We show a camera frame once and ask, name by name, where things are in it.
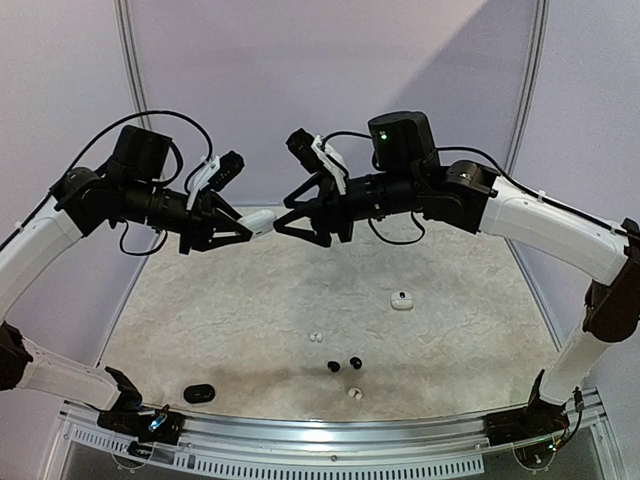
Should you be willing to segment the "white oval charging case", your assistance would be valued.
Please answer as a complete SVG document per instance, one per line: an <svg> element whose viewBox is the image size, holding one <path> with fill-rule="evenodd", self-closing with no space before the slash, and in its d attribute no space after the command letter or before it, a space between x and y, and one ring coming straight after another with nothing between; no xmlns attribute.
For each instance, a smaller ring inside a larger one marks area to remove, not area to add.
<svg viewBox="0 0 640 480"><path fill-rule="evenodd" d="M255 239L272 233L276 220L277 215L273 210L261 209L243 215L238 223L251 232L251 239Z"/></svg>

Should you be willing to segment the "white square charging case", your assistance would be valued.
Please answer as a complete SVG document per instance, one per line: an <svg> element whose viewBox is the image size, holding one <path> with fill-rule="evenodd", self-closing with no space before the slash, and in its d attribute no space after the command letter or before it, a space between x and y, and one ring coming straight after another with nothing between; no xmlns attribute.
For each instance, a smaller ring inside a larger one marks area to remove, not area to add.
<svg viewBox="0 0 640 480"><path fill-rule="evenodd" d="M397 291L391 294L390 306L396 311L409 311L413 309L413 297L406 291Z"/></svg>

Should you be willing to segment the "black oval charging case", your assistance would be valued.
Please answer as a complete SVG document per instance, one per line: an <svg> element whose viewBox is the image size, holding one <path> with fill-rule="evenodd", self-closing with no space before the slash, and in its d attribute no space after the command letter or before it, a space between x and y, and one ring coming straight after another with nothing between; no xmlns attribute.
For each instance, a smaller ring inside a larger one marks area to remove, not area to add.
<svg viewBox="0 0 640 480"><path fill-rule="evenodd" d="M192 384L183 390L183 399L189 404L211 402L216 397L216 390L211 384Z"/></svg>

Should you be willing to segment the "white earbud front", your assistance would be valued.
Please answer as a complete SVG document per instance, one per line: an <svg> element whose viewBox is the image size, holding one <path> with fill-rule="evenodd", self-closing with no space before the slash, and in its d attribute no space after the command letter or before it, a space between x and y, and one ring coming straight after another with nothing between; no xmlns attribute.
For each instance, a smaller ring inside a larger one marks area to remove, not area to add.
<svg viewBox="0 0 640 480"><path fill-rule="evenodd" d="M363 392L359 388L352 387L348 390L348 396L360 400L363 398Z"/></svg>

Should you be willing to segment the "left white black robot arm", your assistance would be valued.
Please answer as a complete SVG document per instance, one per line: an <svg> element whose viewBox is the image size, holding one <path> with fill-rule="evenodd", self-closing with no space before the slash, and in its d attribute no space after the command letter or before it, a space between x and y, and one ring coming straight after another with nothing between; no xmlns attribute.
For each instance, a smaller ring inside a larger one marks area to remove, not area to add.
<svg viewBox="0 0 640 480"><path fill-rule="evenodd" d="M234 151L209 157L183 194L161 178L169 154L181 168L182 156L170 137L127 125L102 166L66 173L1 250L1 312L7 314L54 260L103 223L176 233L184 255L249 241L252 233L240 214L219 195L243 169L243 158ZM1 324L1 388L85 403L109 412L128 434L141 433L149 423L141 394L122 372L51 353L7 322Z"/></svg>

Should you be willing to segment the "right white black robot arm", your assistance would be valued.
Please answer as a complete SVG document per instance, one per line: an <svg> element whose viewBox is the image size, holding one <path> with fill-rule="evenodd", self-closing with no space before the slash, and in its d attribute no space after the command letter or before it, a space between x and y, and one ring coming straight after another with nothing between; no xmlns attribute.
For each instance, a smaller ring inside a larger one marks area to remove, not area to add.
<svg viewBox="0 0 640 480"><path fill-rule="evenodd" d="M639 323L639 227L605 221L534 191L471 147L445 165L427 116L383 114L368 123L374 172L349 175L328 136L297 130L288 150L309 178L286 197L275 230L320 247L347 243L356 222L417 213L471 234L516 241L587 274L584 317L559 358L537 377L517 427L537 436L552 424L571 388L604 352L628 339Z"/></svg>

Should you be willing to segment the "black earbud right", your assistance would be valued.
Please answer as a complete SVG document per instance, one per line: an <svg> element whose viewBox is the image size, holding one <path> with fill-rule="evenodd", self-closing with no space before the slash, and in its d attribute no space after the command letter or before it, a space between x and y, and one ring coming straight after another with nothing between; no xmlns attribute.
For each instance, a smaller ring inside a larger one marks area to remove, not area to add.
<svg viewBox="0 0 640 480"><path fill-rule="evenodd" d="M355 370L360 370L363 365L362 360L359 357L352 357L349 360L349 363Z"/></svg>

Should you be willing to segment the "black earbud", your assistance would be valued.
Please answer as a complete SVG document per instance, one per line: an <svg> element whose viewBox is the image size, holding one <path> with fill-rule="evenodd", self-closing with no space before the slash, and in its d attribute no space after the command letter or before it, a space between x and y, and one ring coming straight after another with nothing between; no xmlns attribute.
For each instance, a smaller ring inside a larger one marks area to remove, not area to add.
<svg viewBox="0 0 640 480"><path fill-rule="evenodd" d="M355 370L360 370L363 365L362 360L359 357L352 357L349 360L349 363Z"/></svg>
<svg viewBox="0 0 640 480"><path fill-rule="evenodd" d="M341 366L340 366L340 364L339 364L338 362L336 362L336 361L329 361L329 362L327 363L327 368L329 369L329 371L330 371L330 372L332 372L332 373L337 373L337 372L339 372L339 371L340 371Z"/></svg>

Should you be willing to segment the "black earbud left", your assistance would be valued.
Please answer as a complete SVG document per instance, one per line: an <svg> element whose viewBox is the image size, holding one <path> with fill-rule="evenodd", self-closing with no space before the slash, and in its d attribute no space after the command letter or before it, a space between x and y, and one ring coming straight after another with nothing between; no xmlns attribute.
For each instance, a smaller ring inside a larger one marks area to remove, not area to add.
<svg viewBox="0 0 640 480"><path fill-rule="evenodd" d="M332 372L332 373L337 373L337 372L339 372L339 371L340 371L341 366L340 366L340 364L339 364L338 362L336 362L336 361L329 361L329 362L327 363L327 368L329 369L329 371L330 371L330 372Z"/></svg>

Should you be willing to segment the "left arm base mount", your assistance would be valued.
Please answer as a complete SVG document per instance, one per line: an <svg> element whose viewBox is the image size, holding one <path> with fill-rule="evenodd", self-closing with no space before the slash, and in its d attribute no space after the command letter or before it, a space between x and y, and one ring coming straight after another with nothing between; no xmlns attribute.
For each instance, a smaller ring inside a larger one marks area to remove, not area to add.
<svg viewBox="0 0 640 480"><path fill-rule="evenodd" d="M101 411L97 425L123 435L135 437L139 443L177 445L186 416L168 405L146 408L138 400L118 400L108 411Z"/></svg>

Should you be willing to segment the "left aluminium frame post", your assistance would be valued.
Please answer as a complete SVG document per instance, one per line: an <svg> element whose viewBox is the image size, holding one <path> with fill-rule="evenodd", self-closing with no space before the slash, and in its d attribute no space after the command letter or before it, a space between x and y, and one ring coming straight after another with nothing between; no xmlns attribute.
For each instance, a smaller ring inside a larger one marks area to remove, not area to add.
<svg viewBox="0 0 640 480"><path fill-rule="evenodd" d="M147 109L147 101L137 57L130 2L115 0L114 9L132 102L136 111L144 111Z"/></svg>

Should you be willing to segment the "aluminium frame post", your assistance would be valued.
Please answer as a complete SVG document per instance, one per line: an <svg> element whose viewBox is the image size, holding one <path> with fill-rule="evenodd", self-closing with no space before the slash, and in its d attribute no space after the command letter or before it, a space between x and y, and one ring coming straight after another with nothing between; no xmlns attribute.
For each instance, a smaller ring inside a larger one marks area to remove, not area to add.
<svg viewBox="0 0 640 480"><path fill-rule="evenodd" d="M549 1L537 0L534 6L516 116L505 158L505 170L508 174L512 174L515 171L518 155L526 133L545 43Z"/></svg>
<svg viewBox="0 0 640 480"><path fill-rule="evenodd" d="M114 9L132 102L136 111L144 111L147 109L147 101L137 57L130 2L115 0Z"/></svg>

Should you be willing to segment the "aluminium front rail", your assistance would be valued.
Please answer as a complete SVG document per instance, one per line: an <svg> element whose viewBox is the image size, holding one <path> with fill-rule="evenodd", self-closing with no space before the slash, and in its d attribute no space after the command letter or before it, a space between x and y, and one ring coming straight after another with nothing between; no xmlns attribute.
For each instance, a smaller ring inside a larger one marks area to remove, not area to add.
<svg viewBox="0 0 640 480"><path fill-rule="evenodd" d="M90 409L60 411L48 479L621 479L598 393L584 394L568 444L545 435L495 444L484 414L369 422L278 421L193 413L176 445L101 429Z"/></svg>

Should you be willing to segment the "right aluminium frame post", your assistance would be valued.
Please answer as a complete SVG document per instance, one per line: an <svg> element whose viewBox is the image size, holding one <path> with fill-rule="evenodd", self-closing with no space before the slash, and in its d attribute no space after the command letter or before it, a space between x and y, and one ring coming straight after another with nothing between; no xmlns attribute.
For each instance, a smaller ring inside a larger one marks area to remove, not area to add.
<svg viewBox="0 0 640 480"><path fill-rule="evenodd" d="M526 133L545 43L549 1L537 0L534 6L516 116L505 158L505 170L508 174L512 174L515 171L518 155Z"/></svg>

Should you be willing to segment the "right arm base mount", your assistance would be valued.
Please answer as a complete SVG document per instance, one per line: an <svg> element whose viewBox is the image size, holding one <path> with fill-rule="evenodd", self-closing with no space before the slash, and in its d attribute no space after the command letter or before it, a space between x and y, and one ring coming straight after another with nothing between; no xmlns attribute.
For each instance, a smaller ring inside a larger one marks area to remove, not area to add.
<svg viewBox="0 0 640 480"><path fill-rule="evenodd" d="M564 430L569 419L563 406L543 402L487 414L483 425L489 444L498 446Z"/></svg>

